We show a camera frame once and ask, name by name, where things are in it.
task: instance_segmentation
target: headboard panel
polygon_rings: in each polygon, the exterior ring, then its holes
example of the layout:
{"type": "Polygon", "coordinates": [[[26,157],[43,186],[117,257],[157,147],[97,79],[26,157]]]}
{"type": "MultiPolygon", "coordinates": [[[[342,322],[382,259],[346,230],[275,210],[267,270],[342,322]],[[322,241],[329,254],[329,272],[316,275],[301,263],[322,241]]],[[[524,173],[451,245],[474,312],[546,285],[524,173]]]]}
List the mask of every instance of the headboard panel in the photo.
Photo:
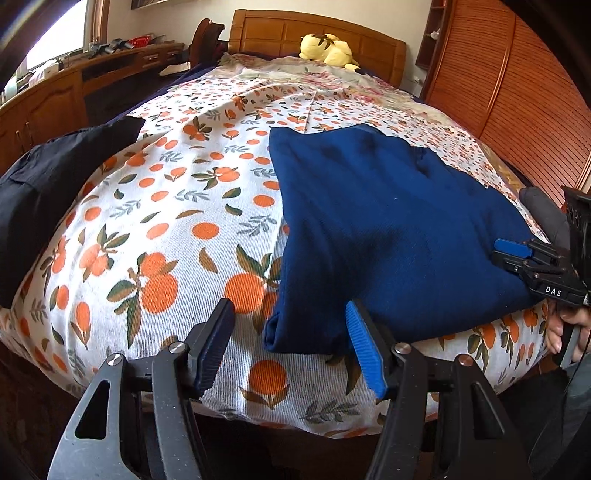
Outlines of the headboard panel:
{"type": "Polygon", "coordinates": [[[300,51],[307,34],[331,33],[346,41],[363,68],[400,86],[406,43],[354,23],[321,15],[283,10],[236,10],[230,31],[230,53],[253,51],[283,56],[300,51]]]}

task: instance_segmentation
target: white wall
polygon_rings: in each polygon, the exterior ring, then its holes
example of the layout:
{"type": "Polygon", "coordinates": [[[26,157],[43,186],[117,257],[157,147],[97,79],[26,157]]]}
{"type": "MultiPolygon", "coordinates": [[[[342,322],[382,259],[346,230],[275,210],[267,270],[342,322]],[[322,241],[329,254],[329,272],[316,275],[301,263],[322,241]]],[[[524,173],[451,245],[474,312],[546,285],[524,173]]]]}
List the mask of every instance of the white wall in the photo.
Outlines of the white wall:
{"type": "Polygon", "coordinates": [[[425,71],[415,67],[423,39],[431,0],[170,0],[131,11],[131,0],[111,0],[109,38],[132,37],[144,33],[166,34],[167,40],[193,40],[195,28],[203,18],[223,23],[220,36],[228,40],[234,10],[292,10],[340,18],[399,38],[408,45],[403,87],[412,89],[414,76],[425,71]]]}

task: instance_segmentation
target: blue folded garment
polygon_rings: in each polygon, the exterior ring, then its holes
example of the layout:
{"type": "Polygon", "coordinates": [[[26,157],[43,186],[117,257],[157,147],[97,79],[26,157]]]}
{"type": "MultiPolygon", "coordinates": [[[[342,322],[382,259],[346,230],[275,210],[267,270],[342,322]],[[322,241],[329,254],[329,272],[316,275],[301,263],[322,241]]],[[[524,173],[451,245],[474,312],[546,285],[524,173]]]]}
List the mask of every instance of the blue folded garment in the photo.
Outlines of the blue folded garment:
{"type": "Polygon", "coordinates": [[[496,238],[532,238],[525,220],[431,150],[364,125],[313,135],[273,128],[269,152],[290,236],[267,349],[347,351],[353,298],[407,342],[536,303],[489,259],[496,238]]]}

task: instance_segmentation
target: drawer handle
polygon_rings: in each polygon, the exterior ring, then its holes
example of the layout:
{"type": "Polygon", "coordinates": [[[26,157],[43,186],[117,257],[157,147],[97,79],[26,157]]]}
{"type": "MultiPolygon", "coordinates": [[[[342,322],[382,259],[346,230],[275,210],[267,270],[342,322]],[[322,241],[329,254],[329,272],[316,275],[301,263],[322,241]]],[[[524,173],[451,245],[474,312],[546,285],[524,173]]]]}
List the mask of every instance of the drawer handle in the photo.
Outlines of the drawer handle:
{"type": "Polygon", "coordinates": [[[25,147],[22,144],[21,133],[18,130],[14,133],[17,136],[18,144],[21,146],[21,152],[24,155],[25,154],[25,147]]]}
{"type": "Polygon", "coordinates": [[[27,122],[25,124],[25,128],[27,129],[27,132],[29,133],[29,140],[31,141],[31,147],[33,147],[33,145],[35,145],[35,141],[33,140],[33,132],[31,131],[31,124],[29,122],[27,122]]]}

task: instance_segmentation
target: wardrobe door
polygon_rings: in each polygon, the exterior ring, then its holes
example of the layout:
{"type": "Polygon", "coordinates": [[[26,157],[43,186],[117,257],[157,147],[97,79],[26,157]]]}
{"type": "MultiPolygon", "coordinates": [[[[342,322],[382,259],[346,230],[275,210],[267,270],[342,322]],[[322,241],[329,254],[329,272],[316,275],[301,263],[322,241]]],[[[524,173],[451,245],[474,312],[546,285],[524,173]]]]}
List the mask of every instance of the wardrobe door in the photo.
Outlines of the wardrobe door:
{"type": "Polygon", "coordinates": [[[511,55],[480,136],[562,205],[591,151],[591,112],[540,38],[517,19],[511,55]]]}
{"type": "Polygon", "coordinates": [[[426,100],[480,136],[511,49],[515,14],[498,0],[455,0],[426,100]]]}

